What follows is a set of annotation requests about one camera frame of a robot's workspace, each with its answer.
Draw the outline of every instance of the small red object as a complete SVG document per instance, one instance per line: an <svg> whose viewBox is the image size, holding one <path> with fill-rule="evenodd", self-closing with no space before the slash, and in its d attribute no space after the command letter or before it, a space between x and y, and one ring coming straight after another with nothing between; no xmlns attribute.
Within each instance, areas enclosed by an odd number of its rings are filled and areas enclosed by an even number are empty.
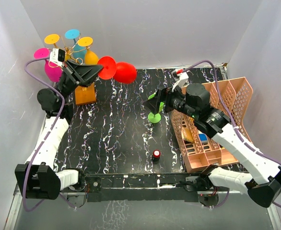
<svg viewBox="0 0 281 230"><path fill-rule="evenodd" d="M183 69L179 69L176 74L183 73Z"/></svg>
<svg viewBox="0 0 281 230"><path fill-rule="evenodd" d="M116 64L117 71L114 79L121 83L131 84L136 79L136 69L133 65L127 62L118 62Z"/></svg>
<svg viewBox="0 0 281 230"><path fill-rule="evenodd" d="M98 76L103 80L109 80L116 74L116 62L110 56L105 56L99 59L98 65L103 65L103 69L98 73Z"/></svg>
<svg viewBox="0 0 281 230"><path fill-rule="evenodd" d="M160 156L161 156L161 152L159 150L153 151L153 157L160 158Z"/></svg>

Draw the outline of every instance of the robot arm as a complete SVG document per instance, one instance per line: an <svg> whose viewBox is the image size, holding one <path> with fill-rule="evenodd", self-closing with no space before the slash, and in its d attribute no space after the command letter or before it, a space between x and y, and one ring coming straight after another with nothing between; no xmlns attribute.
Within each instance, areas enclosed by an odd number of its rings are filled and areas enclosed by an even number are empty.
<svg viewBox="0 0 281 230"><path fill-rule="evenodd" d="M79 65L70 60L64 62L65 52L58 49L56 49L56 52L57 61L55 62L62 66L63 73L54 88L63 95L65 105L59 119L54 124L60 111L61 98L49 88L41 89L37 94L38 102L47 114L45 126L41 138L26 163L18 164L15 168L17 183L23 193L23 184L29 162L39 150L29 169L29 176L26 181L26 198L56 199L60 191L66 187L73 185L75 188L82 188L83 186L80 169L65 169L55 173L53 164L61 140L67 132L72 119L72 104L68 103L68 96L78 86L90 86L98 77L98 73L103 69L103 66Z"/></svg>
<svg viewBox="0 0 281 230"><path fill-rule="evenodd" d="M230 119L221 110L210 106L210 93L203 85L189 84L185 95L180 86L181 83L159 88L153 98L143 103L144 106L157 114L160 102L164 102L164 112L176 109L192 117L198 130L225 147L249 171L233 172L210 165L200 175L208 189L212 186L228 187L248 194L260 206L269 207L281 192L281 166L250 150L246 144L257 148L246 138L243 142L239 139Z"/></svg>

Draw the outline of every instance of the orange plastic crate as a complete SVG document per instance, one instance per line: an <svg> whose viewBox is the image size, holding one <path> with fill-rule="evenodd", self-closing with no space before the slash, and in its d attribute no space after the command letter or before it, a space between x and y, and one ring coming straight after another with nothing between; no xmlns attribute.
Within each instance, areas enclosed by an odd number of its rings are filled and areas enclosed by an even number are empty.
<svg viewBox="0 0 281 230"><path fill-rule="evenodd" d="M239 126L240 132L248 140L250 140L243 125L243 118L252 95L252 88L250 84L245 77L222 80L218 83L222 99L231 111L236 125ZM218 98L215 83L210 82L203 85L211 94L211 105L222 110L226 115L228 115ZM208 144L203 145L199 139L198 130L194 126L194 122L191 117L188 117L177 110L173 110L171 114L171 122L188 173L202 171L210 164L225 166L238 163L238 160L229 151L221 148L215 141L208 139ZM183 140L181 132L183 123L187 124L194 139L194 143L189 143Z"/></svg>

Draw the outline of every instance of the green object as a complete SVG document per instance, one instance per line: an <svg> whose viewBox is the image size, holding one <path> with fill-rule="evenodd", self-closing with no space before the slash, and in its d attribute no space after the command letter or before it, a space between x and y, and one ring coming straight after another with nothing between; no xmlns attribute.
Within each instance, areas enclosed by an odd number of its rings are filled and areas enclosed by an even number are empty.
<svg viewBox="0 0 281 230"><path fill-rule="evenodd" d="M151 123L158 123L160 120L161 120L161 115L160 114L156 114L154 115L153 113L149 113L148 114L148 120L151 122Z"/></svg>
<svg viewBox="0 0 281 230"><path fill-rule="evenodd" d="M155 93L150 95L148 97L148 100L152 99L153 97L155 96ZM164 107L164 102L161 102L160 103L160 107L159 107L159 113L163 110L163 107ZM154 115L153 113L149 113L148 114L148 120L151 122L151 123L158 123L160 120L161 120L161 115L160 114L156 114Z"/></svg>

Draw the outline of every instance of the table surface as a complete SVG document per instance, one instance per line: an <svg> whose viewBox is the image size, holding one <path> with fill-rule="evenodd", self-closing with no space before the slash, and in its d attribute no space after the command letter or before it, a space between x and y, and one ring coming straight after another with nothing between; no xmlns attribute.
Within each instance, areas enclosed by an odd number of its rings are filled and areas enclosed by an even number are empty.
<svg viewBox="0 0 281 230"><path fill-rule="evenodd" d="M162 113L161 122L148 121L143 101L159 86L175 80L172 69L139 69L132 84L97 79L97 102L76 106L68 132L55 159L55 170L82 168L85 173L181 173L185 172L181 152L170 121ZM217 69L222 80L221 70ZM213 81L211 68L188 72L189 82ZM161 151L158 164L151 155Z"/></svg>

